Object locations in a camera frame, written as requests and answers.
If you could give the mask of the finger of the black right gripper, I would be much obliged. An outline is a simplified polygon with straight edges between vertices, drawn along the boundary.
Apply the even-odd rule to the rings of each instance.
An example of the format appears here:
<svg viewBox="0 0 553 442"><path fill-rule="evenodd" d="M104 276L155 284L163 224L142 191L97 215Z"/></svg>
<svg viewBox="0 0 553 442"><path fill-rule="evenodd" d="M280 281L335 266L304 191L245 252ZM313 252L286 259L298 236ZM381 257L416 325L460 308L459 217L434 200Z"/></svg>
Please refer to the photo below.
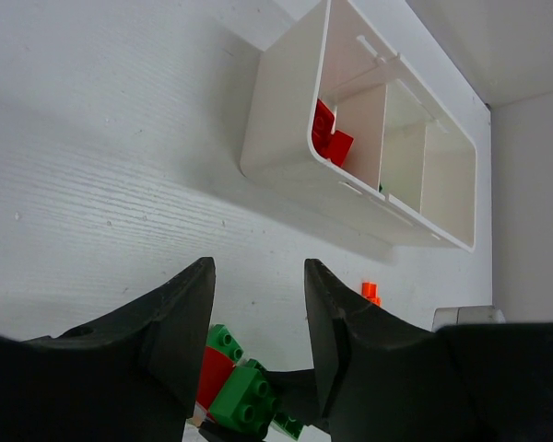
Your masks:
<svg viewBox="0 0 553 442"><path fill-rule="evenodd" d="M281 400L280 411L300 420L304 425L314 426L330 435L329 422L321 416L313 368L287 372L266 371L265 374L268 383L276 389L276 396ZM204 422L198 433L207 441L263 441L261 437L245 435L210 422Z"/></svg>

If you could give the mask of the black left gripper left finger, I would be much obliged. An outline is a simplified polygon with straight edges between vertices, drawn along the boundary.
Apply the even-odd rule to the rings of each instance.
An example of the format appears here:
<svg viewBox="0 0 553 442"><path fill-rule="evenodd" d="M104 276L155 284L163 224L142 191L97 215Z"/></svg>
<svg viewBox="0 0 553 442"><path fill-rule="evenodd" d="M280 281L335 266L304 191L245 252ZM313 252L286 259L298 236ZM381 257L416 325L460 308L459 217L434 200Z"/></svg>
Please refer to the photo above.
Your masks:
<svg viewBox="0 0 553 442"><path fill-rule="evenodd" d="M0 336L0 441L178 441L216 282L205 257L60 336Z"/></svg>

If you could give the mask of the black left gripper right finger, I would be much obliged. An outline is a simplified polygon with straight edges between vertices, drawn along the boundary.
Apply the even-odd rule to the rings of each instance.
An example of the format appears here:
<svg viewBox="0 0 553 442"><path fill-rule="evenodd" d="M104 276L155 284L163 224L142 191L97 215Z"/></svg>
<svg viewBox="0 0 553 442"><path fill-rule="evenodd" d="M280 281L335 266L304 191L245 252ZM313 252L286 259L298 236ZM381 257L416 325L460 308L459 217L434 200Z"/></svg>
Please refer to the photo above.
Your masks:
<svg viewBox="0 0 553 442"><path fill-rule="evenodd" d="M304 264L318 404L335 441L553 441L553 323L426 331Z"/></svg>

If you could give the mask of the red printed duplo brick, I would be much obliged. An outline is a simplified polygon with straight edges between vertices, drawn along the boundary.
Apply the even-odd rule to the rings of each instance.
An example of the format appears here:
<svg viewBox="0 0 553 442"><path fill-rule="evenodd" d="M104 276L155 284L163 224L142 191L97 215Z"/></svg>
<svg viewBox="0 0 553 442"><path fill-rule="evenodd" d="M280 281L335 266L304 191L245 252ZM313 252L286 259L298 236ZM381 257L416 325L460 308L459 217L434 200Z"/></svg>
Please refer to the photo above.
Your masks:
<svg viewBox="0 0 553 442"><path fill-rule="evenodd" d="M210 407L233 372L236 364L220 351L207 346L204 353L194 415L189 423L196 427L205 420L213 421Z"/></svg>

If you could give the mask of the red arched duplo brick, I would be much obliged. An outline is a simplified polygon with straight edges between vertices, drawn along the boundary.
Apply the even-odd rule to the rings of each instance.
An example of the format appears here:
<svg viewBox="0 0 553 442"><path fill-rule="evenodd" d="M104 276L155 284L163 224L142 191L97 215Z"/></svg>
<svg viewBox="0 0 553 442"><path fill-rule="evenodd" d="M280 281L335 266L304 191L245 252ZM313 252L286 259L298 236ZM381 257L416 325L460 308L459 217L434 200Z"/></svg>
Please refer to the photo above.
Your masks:
<svg viewBox="0 0 553 442"><path fill-rule="evenodd" d="M320 99L317 99L312 124L312 143L316 152L327 160L332 160L330 144L334 124L335 115Z"/></svg>

